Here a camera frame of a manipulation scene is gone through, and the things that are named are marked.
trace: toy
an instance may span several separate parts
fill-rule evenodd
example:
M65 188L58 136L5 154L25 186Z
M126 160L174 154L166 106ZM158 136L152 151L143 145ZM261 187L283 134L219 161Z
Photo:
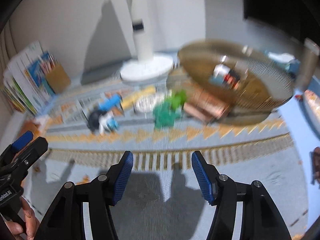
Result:
M230 111L230 105L201 88L194 88L194 93L188 98L188 103L208 112L216 119L227 116Z
M170 109L169 102L163 102L153 110L155 117L155 128L161 129L162 127L172 127L175 119L180 117L180 114L175 113Z
M297 60L294 55L291 55L289 53L277 54L269 52L267 50L264 51L264 54L272 59L277 64L277 66L289 73L292 78L296 78L296 74L298 74L301 62Z
M295 95L294 98L300 102L303 100L303 95Z
M240 75L229 67L219 64L214 68L209 82L236 90L240 83Z
M114 120L114 115L111 109L120 103L121 96L114 94L111 98L100 103L89 115L88 128L91 132L99 130L103 133L104 130L113 131L118 128L117 122Z
M187 114L201 120L204 123L210 123L214 117L209 114L207 111L196 107L192 103L185 103L183 106L183 111L186 112Z
M178 93L174 93L171 97L168 97L165 101L169 102L171 108L176 111L180 106L182 107L187 100L187 94L185 90L181 90Z
M109 111L112 107L119 104L121 101L121 96L114 94L111 98L106 99L103 103L99 104L99 110Z
M114 131L119 127L118 123L114 119L112 111L107 112L105 115L99 116L99 133L104 134L105 131Z
M149 113L152 112L156 105L164 101L164 93L155 93L148 96L141 96L134 105L136 113Z
M141 96L146 96L154 93L156 93L156 88L154 86L148 86L141 91L134 92L133 94L127 96L122 100L121 108L122 110L129 109Z

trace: white lamp pole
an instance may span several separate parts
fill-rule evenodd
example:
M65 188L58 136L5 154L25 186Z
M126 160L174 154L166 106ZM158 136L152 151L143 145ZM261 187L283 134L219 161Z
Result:
M133 29L133 41L138 60L125 62L120 74L126 81L144 81L167 74L173 66L173 58L166 54L153 53L151 35L144 28L147 0L127 0Z

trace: finger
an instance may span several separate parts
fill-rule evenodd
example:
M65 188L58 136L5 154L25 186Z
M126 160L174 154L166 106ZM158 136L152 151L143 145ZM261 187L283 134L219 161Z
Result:
M20 197L21 203L22 203L22 210L26 217L31 218L32 215L34 215L33 209L30 207L29 203L23 198Z
M36 218L35 212L28 202L21 197L22 209L26 218L27 240L33 240L39 227L39 220Z
M20 226L18 223L15 223L12 221L6 221L5 223L6 223L7 227L9 228L11 234L20 235L23 233L22 226Z
M28 232L29 234L27 234L27 240L34 240L34 238L36 236L36 233L37 233L37 230L39 228L40 222L36 217L35 217L35 220L36 220L36 225L34 227L34 231L33 232Z

